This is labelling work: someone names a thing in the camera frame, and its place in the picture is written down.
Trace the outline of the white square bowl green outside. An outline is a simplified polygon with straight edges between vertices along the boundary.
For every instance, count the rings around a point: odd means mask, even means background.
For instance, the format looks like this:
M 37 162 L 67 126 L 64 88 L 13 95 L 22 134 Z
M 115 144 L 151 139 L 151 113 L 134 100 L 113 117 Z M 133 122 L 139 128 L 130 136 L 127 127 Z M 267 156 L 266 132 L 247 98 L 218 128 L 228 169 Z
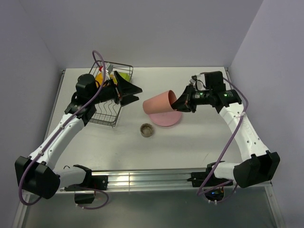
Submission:
M 123 72 L 119 72 L 119 75 L 126 81 L 130 82 L 131 81 L 131 76 L 128 73 L 123 73 Z

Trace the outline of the pink plastic cup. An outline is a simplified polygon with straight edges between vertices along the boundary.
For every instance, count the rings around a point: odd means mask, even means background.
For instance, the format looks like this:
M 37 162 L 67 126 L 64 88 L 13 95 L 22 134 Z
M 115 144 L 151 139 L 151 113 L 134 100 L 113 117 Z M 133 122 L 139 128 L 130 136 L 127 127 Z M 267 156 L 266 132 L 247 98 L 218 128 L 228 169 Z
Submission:
M 158 114 L 172 112 L 174 109 L 171 105 L 177 100 L 172 90 L 163 92 L 143 102 L 143 111 L 146 114 Z

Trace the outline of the yellow ribbed bowl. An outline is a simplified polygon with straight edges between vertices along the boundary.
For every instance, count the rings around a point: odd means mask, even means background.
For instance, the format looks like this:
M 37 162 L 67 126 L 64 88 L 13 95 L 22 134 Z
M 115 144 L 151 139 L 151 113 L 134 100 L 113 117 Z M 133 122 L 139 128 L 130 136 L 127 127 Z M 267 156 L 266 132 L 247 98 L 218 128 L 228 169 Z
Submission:
M 115 84 L 117 84 L 117 80 L 116 80 L 116 78 L 115 78 L 115 76 L 114 76 L 114 74 L 106 74 L 106 77 L 105 77 L 105 80 L 104 80 L 104 84 L 106 84 L 106 82 L 108 81 L 108 80 L 110 80 L 110 79 L 112 79 L 113 80 L 113 82 L 115 83 Z M 103 74 L 102 73 L 99 73 L 96 77 L 95 77 L 95 80 L 96 80 L 96 85 L 98 86 L 98 85 L 101 85 L 102 84 L 102 81 L 103 81 Z

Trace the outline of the small grey speckled bowl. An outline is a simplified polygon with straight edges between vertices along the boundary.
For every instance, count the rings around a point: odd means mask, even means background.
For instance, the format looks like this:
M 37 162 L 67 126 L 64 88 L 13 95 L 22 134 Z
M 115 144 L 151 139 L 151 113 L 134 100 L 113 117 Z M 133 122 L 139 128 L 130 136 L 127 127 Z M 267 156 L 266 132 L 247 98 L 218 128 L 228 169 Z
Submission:
M 154 133 L 154 127 L 149 123 L 144 123 L 140 127 L 140 133 L 143 137 L 151 137 Z

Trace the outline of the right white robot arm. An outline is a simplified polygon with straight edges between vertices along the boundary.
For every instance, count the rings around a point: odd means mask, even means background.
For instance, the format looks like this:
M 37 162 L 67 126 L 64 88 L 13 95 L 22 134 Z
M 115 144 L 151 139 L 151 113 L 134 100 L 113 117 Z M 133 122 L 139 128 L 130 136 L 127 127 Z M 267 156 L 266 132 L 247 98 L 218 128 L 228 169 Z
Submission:
M 208 165 L 201 189 L 208 184 L 216 185 L 221 179 L 226 184 L 234 181 L 241 188 L 270 181 L 280 163 L 278 153 L 271 152 L 257 135 L 246 114 L 247 107 L 243 105 L 239 95 L 234 89 L 227 90 L 225 85 L 212 86 L 202 91 L 196 91 L 188 85 L 171 105 L 176 111 L 192 113 L 196 112 L 198 105 L 211 105 L 232 132 L 218 160 Z M 241 153 L 241 163 L 222 160 L 233 140 Z

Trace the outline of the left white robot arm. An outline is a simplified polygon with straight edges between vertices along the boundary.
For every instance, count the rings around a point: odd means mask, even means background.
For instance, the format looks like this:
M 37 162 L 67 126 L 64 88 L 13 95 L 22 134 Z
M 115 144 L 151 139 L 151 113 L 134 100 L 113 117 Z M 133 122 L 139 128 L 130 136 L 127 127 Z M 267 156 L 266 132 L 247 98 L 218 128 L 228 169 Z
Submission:
M 58 189 L 77 185 L 86 190 L 92 186 L 92 170 L 74 165 L 70 169 L 55 171 L 55 165 L 73 138 L 88 124 L 96 112 L 96 104 L 109 100 L 121 106 L 139 100 L 137 94 L 143 90 L 126 81 L 115 71 L 117 82 L 104 79 L 96 85 L 92 74 L 83 74 L 77 79 L 76 91 L 67 106 L 59 124 L 48 138 L 28 157 L 20 156 L 15 161 L 19 186 L 19 199 L 24 205 L 31 205 L 22 197 L 23 190 L 49 199 Z

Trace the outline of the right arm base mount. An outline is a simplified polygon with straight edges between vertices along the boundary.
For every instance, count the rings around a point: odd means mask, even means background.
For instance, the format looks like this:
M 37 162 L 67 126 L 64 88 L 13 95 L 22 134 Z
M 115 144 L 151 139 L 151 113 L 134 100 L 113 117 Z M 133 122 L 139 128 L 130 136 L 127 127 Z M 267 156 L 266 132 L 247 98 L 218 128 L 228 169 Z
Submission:
M 208 173 L 205 171 L 202 172 L 192 172 L 190 178 L 187 179 L 187 182 L 191 182 L 192 187 L 198 188 L 201 186 L 203 181 L 207 178 Z M 205 187 L 215 187 L 220 184 L 226 183 L 225 186 L 232 186 L 233 182 L 224 178 L 216 178 L 214 175 L 206 182 Z

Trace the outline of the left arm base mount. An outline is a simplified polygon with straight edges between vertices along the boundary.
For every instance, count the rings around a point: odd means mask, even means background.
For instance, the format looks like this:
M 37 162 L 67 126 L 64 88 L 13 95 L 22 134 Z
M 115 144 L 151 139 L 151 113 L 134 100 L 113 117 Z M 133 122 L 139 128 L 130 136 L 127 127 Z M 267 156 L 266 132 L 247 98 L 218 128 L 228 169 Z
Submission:
M 107 175 L 93 175 L 91 180 L 87 185 L 70 185 L 68 187 L 64 187 L 64 191 L 90 191 L 93 193 L 75 193 L 74 201 L 76 204 L 80 206 L 87 207 L 87 205 L 91 205 L 94 200 L 97 199 L 97 193 L 101 193 L 105 195 L 105 202 L 102 206 L 105 206 L 109 201 L 109 196 L 105 192 L 107 190 L 108 185 L 108 176 Z

